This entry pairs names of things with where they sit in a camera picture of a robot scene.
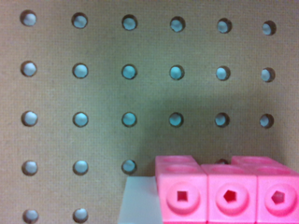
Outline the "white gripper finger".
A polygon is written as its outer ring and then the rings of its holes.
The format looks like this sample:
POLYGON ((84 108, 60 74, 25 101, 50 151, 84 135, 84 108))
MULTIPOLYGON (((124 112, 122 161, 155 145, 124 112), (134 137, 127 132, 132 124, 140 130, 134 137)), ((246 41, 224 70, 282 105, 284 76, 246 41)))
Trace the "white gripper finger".
POLYGON ((154 176, 127 178, 118 224, 163 224, 154 176))

